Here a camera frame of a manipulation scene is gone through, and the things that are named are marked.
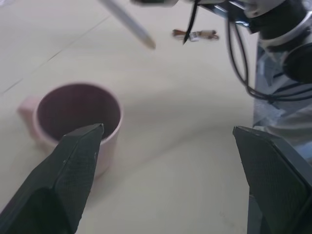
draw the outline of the cable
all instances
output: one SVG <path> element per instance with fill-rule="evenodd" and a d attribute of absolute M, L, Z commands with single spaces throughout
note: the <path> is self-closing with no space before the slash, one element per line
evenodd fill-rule
<path fill-rule="evenodd" d="M 196 16 L 196 10 L 197 10 L 197 6 L 198 6 L 198 2 L 199 2 L 199 0 L 195 0 L 194 1 L 193 10 L 192 10 L 192 14 L 191 14 L 191 19 L 190 19 L 190 22 L 189 22 L 189 27 L 188 27 L 187 32 L 185 34 L 183 44 L 188 40 L 188 38 L 190 36 L 191 30 L 192 30 L 192 27 L 193 27 L 193 24 L 194 24 L 195 16 Z M 231 14 L 233 11 L 231 10 L 232 5 L 230 4 L 230 0 L 227 0 L 226 2 L 228 4 L 228 19 L 227 19 L 227 25 L 226 25 L 227 26 L 227 46 L 228 46 L 228 50 L 229 50 L 230 61 L 231 61 L 232 67 L 234 69 L 234 72 L 235 72 L 237 78 L 245 86 L 246 92 L 250 96 L 252 96 L 253 98 L 260 99 L 260 100 L 266 100 L 266 101 L 271 102 L 271 103 L 274 102 L 274 101 L 301 101 L 301 100 L 307 100 L 307 99 L 312 98 L 312 95 L 305 96 L 305 97 L 288 98 L 288 97 L 293 97 L 293 96 L 296 96 L 296 95 L 299 95 L 299 94 L 303 94 L 303 93 L 312 91 L 312 88 L 306 89 L 306 90 L 303 90 L 303 91 L 299 91 L 299 92 L 296 92 L 296 93 L 293 93 L 293 94 L 268 95 L 268 94 L 264 94 L 262 92 L 259 92 L 259 91 L 255 90 L 254 88 L 252 88 L 249 85 L 249 65 L 248 65 L 248 60 L 247 60 L 247 56 L 246 56 L 246 52 L 245 52 L 245 46 L 244 46 L 242 37 L 240 35 L 239 29 L 238 29 L 237 25 L 234 23 L 234 18 L 233 18 L 232 14 Z M 239 49 L 240 49 L 240 52 L 241 52 L 242 57 L 243 57 L 244 78 L 241 75 L 241 73 L 239 72 L 239 70 L 237 68 L 237 64 L 236 64 L 235 58 L 234 58 L 233 45 L 232 45 L 232 35 L 231 35 L 231 26 L 234 27 L 234 33 L 235 33 L 235 36 L 236 36 L 236 38 L 238 40 Z M 286 87 L 280 88 L 279 91 L 289 90 L 291 88 L 294 88 L 294 87 L 297 87 L 297 86 L 300 86 L 300 85 L 302 85 L 302 84 L 288 85 Z"/>
<path fill-rule="evenodd" d="M 300 92 L 296 92 L 293 94 L 289 94 L 289 95 L 267 95 L 264 93 L 261 93 L 255 89 L 253 89 L 252 87 L 249 86 L 249 68 L 248 68 L 248 61 L 247 61 L 247 57 L 246 57 L 246 53 L 245 53 L 245 48 L 244 48 L 244 44 L 241 38 L 241 35 L 239 33 L 239 29 L 237 27 L 237 25 L 234 23 L 234 19 L 233 16 L 231 15 L 231 4 L 229 2 L 229 0 L 227 0 L 228 3 L 228 19 L 227 19 L 227 45 L 228 45 L 228 49 L 229 49 L 229 54 L 230 54 L 230 60 L 232 63 L 232 66 L 234 68 L 234 71 L 238 77 L 238 79 L 243 83 L 243 85 L 246 87 L 246 91 L 247 93 L 256 98 L 256 99 L 261 99 L 261 100 L 267 100 L 268 102 L 274 102 L 274 101 L 300 101 L 300 100 L 306 100 L 306 99 L 310 99 L 312 98 L 311 96 L 306 96 L 306 97 L 297 97 L 297 98 L 285 98 L 285 97 L 292 97 L 292 96 L 296 96 L 302 93 L 306 93 L 308 91 L 311 91 L 312 89 L 306 89 Z M 240 74 L 238 68 L 237 68 L 237 64 L 234 58 L 234 54 L 233 54 L 233 47 L 232 47 L 232 36 L 231 36 L 231 26 L 234 26 L 234 32 L 236 35 L 236 38 L 239 42 L 239 48 L 243 57 L 243 63 L 244 63 L 244 71 L 245 71 L 245 78 L 242 77 L 242 75 Z"/>
<path fill-rule="evenodd" d="M 275 74 L 273 78 L 278 78 L 278 77 L 281 77 L 282 75 L 284 75 L 284 73 L 280 72 L 280 73 Z"/>
<path fill-rule="evenodd" d="M 195 16 L 196 16 L 198 3 L 199 3 L 199 0 L 195 0 L 194 1 L 193 10 L 192 10 L 192 14 L 191 14 L 191 19 L 190 19 L 190 22 L 189 22 L 189 27 L 187 28 L 187 31 L 186 31 L 186 34 L 185 34 L 185 37 L 184 37 L 184 40 L 183 40 L 183 44 L 185 44 L 185 42 L 189 39 L 191 30 L 193 28 L 193 24 L 194 24 L 194 21 L 195 21 Z"/>

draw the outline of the white pen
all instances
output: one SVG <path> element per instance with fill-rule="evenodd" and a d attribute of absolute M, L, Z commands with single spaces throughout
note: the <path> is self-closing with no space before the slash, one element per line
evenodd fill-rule
<path fill-rule="evenodd" d="M 120 21 L 132 31 L 147 47 L 155 49 L 156 44 L 142 26 L 134 21 L 114 0 L 99 0 L 103 3 Z"/>

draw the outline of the pink mug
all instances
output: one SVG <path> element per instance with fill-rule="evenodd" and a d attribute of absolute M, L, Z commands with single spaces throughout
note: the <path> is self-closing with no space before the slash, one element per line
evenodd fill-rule
<path fill-rule="evenodd" d="M 94 123 L 104 124 L 95 177 L 108 168 L 114 155 L 123 111 L 115 95 L 89 83 L 58 87 L 44 98 L 28 97 L 18 108 L 30 136 L 49 155 L 63 135 Z"/>

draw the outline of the black cable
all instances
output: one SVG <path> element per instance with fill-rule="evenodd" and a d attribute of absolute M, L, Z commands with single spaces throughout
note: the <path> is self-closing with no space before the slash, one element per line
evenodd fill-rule
<path fill-rule="evenodd" d="M 246 91 L 247 93 L 256 98 L 256 99 L 262 99 L 262 100 L 267 100 L 269 102 L 274 102 L 274 101 L 300 101 L 300 100 L 306 100 L 306 99 L 310 99 L 312 98 L 311 96 L 306 96 L 306 97 L 297 97 L 297 98 L 285 98 L 285 97 L 292 97 L 292 96 L 296 96 L 298 94 L 302 94 L 308 91 L 311 91 L 312 89 L 306 89 L 300 92 L 296 92 L 293 94 L 289 94 L 289 95 L 267 95 L 264 93 L 261 93 L 255 89 L 253 89 L 252 87 L 249 86 L 249 71 L 248 71 L 248 60 L 246 57 L 246 53 L 245 53 L 245 48 L 244 48 L 244 44 L 242 42 L 242 38 L 241 35 L 239 33 L 238 27 L 237 25 L 234 23 L 234 19 L 231 15 L 231 4 L 229 3 L 229 0 L 227 0 L 228 3 L 228 20 L 227 20 L 227 44 L 228 44 L 228 49 L 229 49 L 229 54 L 230 54 L 230 60 L 232 63 L 232 66 L 234 68 L 234 71 L 238 77 L 238 79 L 243 83 L 243 85 L 246 87 Z M 245 78 L 242 77 L 242 75 L 240 74 L 240 72 L 238 71 L 237 68 L 237 64 L 235 62 L 235 58 L 233 55 L 233 48 L 232 48 L 232 37 L 231 37 L 231 25 L 234 25 L 234 29 L 235 29 L 235 35 L 236 38 L 239 42 L 239 46 L 240 46 L 240 51 L 241 54 L 243 56 L 243 62 L 244 62 L 244 69 L 245 69 Z"/>
<path fill-rule="evenodd" d="M 184 40 L 183 40 L 183 44 L 185 44 L 185 42 L 189 39 L 191 30 L 193 28 L 193 24 L 194 24 L 194 21 L 195 21 L 195 16 L 196 16 L 198 3 L 199 3 L 199 0 L 195 0 L 194 1 L 193 10 L 192 10 L 192 14 L 191 14 L 191 19 L 190 19 L 190 22 L 189 22 L 189 27 L 187 28 L 187 31 L 186 31 L 186 34 L 185 34 L 185 37 L 184 37 Z"/>
<path fill-rule="evenodd" d="M 280 72 L 280 73 L 275 74 L 273 78 L 278 78 L 278 77 L 281 77 L 282 75 L 284 75 L 284 73 Z"/>
<path fill-rule="evenodd" d="M 275 91 L 275 93 L 280 93 L 280 92 L 283 92 L 283 91 L 286 91 L 286 90 L 289 90 L 289 89 L 293 89 L 293 88 L 301 86 L 301 85 L 304 85 L 304 84 L 303 83 L 290 84 L 290 85 L 287 85 L 287 86 L 284 86 L 284 87 L 281 87 L 281 88 L 277 89 Z"/>

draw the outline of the table surface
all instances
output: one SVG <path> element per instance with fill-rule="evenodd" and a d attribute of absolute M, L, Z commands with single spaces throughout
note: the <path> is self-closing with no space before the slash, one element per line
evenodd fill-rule
<path fill-rule="evenodd" d="M 146 49 L 97 1 L 16 0 L 0 9 L 0 206 L 44 158 L 16 113 L 29 95 L 91 81 L 125 112 L 116 156 L 90 193 L 79 234 L 244 234 L 249 188 L 232 129 L 251 126 L 253 100 L 227 54 L 224 19 L 192 6 L 140 8 L 118 0 L 151 33 Z M 243 30 L 254 74 L 257 36 Z"/>

